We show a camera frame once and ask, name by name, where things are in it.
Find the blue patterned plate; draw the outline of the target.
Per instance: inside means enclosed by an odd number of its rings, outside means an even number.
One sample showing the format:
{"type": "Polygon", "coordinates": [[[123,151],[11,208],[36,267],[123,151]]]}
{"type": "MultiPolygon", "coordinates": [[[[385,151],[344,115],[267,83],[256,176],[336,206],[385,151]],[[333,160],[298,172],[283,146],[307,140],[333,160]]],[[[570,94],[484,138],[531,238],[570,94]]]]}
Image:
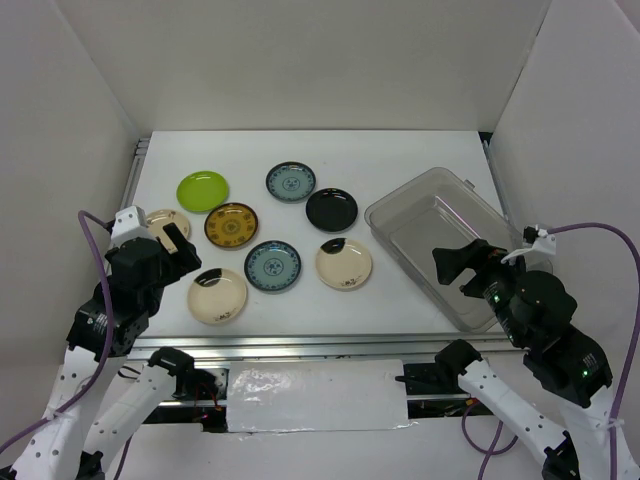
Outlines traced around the blue patterned plate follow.
{"type": "Polygon", "coordinates": [[[314,171],[300,162],[283,162],[271,168],[265,178],[267,191],[284,203],[307,199],[316,188],[314,171]]]}
{"type": "Polygon", "coordinates": [[[262,292],[282,292],[292,287],[302,271],[298,251],[289,243],[269,240],[253,247],[244,261],[249,283],[262,292]]]}

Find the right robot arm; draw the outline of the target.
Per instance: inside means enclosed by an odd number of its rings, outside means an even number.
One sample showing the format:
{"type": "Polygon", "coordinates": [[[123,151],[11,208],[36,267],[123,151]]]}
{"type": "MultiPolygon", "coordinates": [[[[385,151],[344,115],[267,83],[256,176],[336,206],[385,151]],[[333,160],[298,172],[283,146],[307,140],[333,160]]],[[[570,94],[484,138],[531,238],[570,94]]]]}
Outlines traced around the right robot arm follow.
{"type": "Polygon", "coordinates": [[[524,366],[558,398],[564,423],[556,425],[523,400],[464,340],[436,355],[438,385],[462,389],[490,409],[541,464],[545,479],[638,478],[614,412],[606,354],[572,325],[577,302],[563,283],[481,239],[460,249],[436,248],[433,257],[442,285],[473,271],[462,294],[488,303],[511,344],[523,350],[524,366]]]}

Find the cream plate black patch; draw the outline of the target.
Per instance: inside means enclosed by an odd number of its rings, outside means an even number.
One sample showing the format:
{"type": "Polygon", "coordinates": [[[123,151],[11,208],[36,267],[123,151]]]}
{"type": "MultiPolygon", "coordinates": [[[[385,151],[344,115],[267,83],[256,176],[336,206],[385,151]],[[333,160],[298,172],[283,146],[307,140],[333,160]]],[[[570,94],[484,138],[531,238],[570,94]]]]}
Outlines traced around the cream plate black patch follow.
{"type": "Polygon", "coordinates": [[[360,288],[373,271],[368,248],[359,241],[339,237],[322,244],[316,252],[315,271],[327,286],[340,291],[360,288]]]}
{"type": "Polygon", "coordinates": [[[199,274],[187,292],[191,315],[207,325],[221,324],[235,318],[244,308],[248,295],[246,281],[238,273],[213,268],[199,274]]]}

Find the yellow brown patterned plate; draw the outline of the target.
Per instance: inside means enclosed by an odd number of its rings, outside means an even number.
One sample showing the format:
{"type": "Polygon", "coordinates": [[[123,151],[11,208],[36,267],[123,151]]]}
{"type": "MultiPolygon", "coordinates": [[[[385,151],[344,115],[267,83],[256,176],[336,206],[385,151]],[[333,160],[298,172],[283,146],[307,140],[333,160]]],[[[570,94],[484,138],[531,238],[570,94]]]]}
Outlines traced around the yellow brown patterned plate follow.
{"type": "Polygon", "coordinates": [[[243,203],[229,202],[212,210],[205,219],[204,233],[211,244],[222,249],[237,249],[256,236],[259,218],[243,203]]]}

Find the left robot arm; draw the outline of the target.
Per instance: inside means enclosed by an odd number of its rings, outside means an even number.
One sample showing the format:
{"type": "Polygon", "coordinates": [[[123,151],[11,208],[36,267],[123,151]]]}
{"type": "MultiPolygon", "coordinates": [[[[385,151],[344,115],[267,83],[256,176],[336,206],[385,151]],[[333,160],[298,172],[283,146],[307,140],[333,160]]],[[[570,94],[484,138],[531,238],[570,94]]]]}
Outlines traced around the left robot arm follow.
{"type": "Polygon", "coordinates": [[[2,468],[4,479],[102,479],[123,461],[133,435],[170,396],[189,397],[213,375],[186,352],[156,350],[125,393],[107,411],[100,406],[125,366],[136,338],[159,310],[165,287],[197,270],[195,247],[175,224],[164,228],[169,252],[157,238],[135,236],[98,258],[108,262],[93,297],[80,307],[68,334],[65,360],[42,418],[2,445],[29,440],[2,468]]]}

